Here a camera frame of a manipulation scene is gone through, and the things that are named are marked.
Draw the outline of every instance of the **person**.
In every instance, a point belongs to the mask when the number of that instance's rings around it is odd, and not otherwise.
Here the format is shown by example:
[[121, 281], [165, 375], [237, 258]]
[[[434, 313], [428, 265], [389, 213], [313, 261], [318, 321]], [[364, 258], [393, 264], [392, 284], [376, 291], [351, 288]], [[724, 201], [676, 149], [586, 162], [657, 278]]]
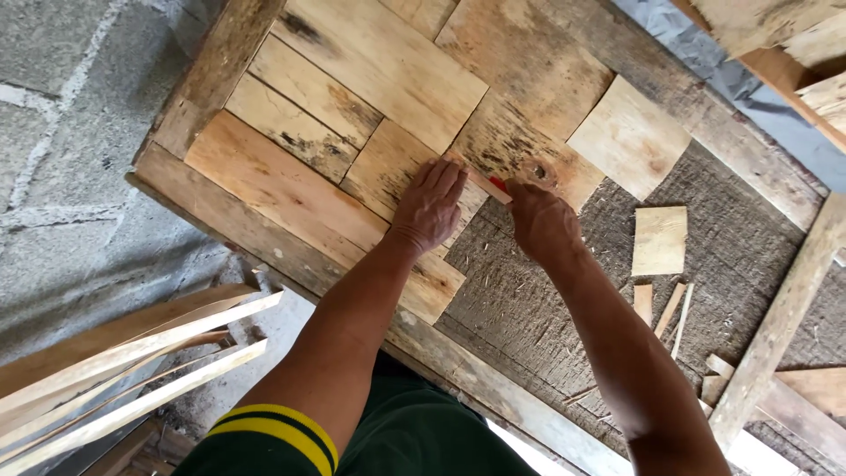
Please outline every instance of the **person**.
[[[458, 224], [467, 171], [447, 158], [421, 167], [382, 240], [174, 475], [535, 474], [483, 418], [379, 350], [415, 262]], [[693, 389], [585, 248], [574, 210], [506, 185], [514, 239], [563, 297], [635, 472], [731, 474]]]

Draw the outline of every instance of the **shirt sleeve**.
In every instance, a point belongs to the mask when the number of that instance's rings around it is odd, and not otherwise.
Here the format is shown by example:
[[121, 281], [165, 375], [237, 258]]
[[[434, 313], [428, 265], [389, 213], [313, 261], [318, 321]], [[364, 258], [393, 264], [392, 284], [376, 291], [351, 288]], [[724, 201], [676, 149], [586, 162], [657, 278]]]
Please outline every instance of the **shirt sleeve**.
[[217, 420], [173, 476], [309, 474], [332, 476], [338, 452], [311, 418], [279, 405], [235, 408]]

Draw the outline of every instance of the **yellow stripe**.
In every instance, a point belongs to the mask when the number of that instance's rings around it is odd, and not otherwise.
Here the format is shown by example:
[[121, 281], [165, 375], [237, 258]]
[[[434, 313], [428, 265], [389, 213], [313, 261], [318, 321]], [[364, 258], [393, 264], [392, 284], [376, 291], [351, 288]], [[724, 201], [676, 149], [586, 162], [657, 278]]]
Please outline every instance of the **yellow stripe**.
[[248, 405], [246, 407], [239, 407], [235, 408], [229, 413], [220, 417], [214, 424], [220, 423], [225, 418], [234, 417], [235, 415], [241, 415], [244, 413], [249, 412], [272, 412], [278, 413], [280, 415], [284, 415], [289, 418], [293, 418], [298, 422], [302, 423], [306, 427], [308, 427], [311, 431], [315, 432], [315, 434], [323, 440], [323, 444], [329, 448], [329, 452], [332, 454], [332, 459], [334, 459], [335, 468], [338, 467], [338, 451], [335, 449], [335, 444], [332, 442], [332, 439], [329, 438], [329, 435], [323, 431], [323, 428], [311, 418], [306, 417], [303, 413], [297, 412], [296, 410], [288, 407], [283, 407], [282, 405], [272, 405], [270, 403], [260, 403], [258, 405]]
[[320, 449], [320, 446], [303, 434], [303, 432], [289, 424], [282, 423], [278, 420], [271, 420], [270, 418], [242, 418], [218, 426], [210, 431], [206, 435], [206, 438], [215, 434], [230, 433], [233, 431], [255, 431], [279, 438], [309, 458], [322, 476], [332, 476], [332, 467], [329, 466], [329, 460], [326, 458], [326, 454]]

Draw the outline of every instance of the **hand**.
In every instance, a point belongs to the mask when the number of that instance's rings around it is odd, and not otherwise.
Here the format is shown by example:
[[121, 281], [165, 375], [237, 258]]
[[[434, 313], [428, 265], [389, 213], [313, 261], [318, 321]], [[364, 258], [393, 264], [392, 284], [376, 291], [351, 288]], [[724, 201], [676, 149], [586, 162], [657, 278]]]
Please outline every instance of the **hand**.
[[399, 200], [388, 234], [414, 244], [420, 254], [435, 249], [455, 231], [467, 168], [441, 157], [424, 163]]
[[505, 181], [514, 199], [506, 207], [514, 216], [514, 239], [543, 268], [556, 260], [570, 263], [586, 252], [576, 212], [562, 198], [536, 185]]

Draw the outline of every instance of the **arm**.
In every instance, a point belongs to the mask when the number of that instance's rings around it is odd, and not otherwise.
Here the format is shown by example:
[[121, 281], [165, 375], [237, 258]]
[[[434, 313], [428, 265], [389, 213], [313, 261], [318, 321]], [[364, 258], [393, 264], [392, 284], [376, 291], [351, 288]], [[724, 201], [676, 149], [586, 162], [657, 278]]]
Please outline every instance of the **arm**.
[[582, 243], [575, 211], [534, 185], [507, 185], [514, 238], [567, 304], [637, 473], [729, 475], [693, 389]]
[[411, 268], [458, 226], [466, 180], [466, 171], [456, 163], [425, 164], [403, 194], [382, 241], [326, 293], [288, 355], [236, 407], [271, 403], [302, 412], [343, 453]]

